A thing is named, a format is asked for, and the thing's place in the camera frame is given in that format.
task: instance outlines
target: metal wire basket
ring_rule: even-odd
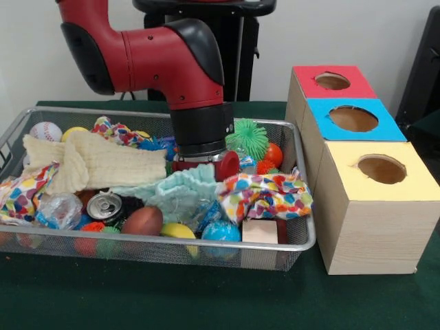
[[[108,116],[112,122],[124,123],[159,138],[173,134],[169,115],[34,107],[23,111],[0,137],[0,182],[21,174],[25,157],[22,139],[35,124],[53,122],[63,131],[77,126],[90,129],[99,116]],[[296,126],[282,121],[256,121],[266,128],[269,140],[282,148],[281,170],[289,172],[297,164],[307,181]],[[288,244],[263,244],[0,225],[0,252],[287,271],[300,253],[316,241],[313,217],[288,221],[287,237]]]

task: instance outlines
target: cream cloth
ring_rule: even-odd
[[[75,193],[84,189],[151,184],[166,176],[165,150],[145,151],[118,146],[90,132],[73,132],[66,143],[23,138],[30,158],[25,173],[60,163],[58,174],[47,189]]]

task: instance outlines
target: circular hole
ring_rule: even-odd
[[[406,169],[396,159],[385,155],[366,155],[362,157],[357,167],[381,184],[396,184],[406,177]]]
[[[322,88],[332,89],[334,91],[349,88],[351,85],[350,81],[344,76],[333,74],[331,72],[324,72],[323,74],[316,76],[315,81]]]
[[[379,120],[372,113],[350,105],[343,105],[331,110],[330,118],[341,129],[352,132],[368,132],[379,124]]]

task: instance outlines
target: black stand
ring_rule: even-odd
[[[396,116],[399,127],[440,184],[440,120],[436,123],[432,119],[435,111],[440,111],[440,6],[431,9]]]
[[[146,13],[145,28],[188,17],[207,23],[219,44],[223,61],[224,100],[249,101],[254,57],[259,57],[259,22],[256,17],[273,12],[276,0],[227,3],[133,0],[133,4]],[[164,100],[164,96],[149,90],[148,99]]]
[[[431,9],[396,121],[406,131],[440,109],[440,6]]]

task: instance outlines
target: red robot arm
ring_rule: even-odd
[[[223,103],[218,47],[201,21],[117,32],[109,24],[108,0],[57,2],[70,50],[97,93],[153,88],[164,93],[171,110]]]
[[[214,163],[219,181],[237,174],[238,156],[226,152],[225,141],[234,131],[234,116],[223,103],[220,51],[205,23],[185,19],[118,32],[109,24],[108,0],[56,2],[70,51],[96,93],[164,93],[179,146],[175,170]]]

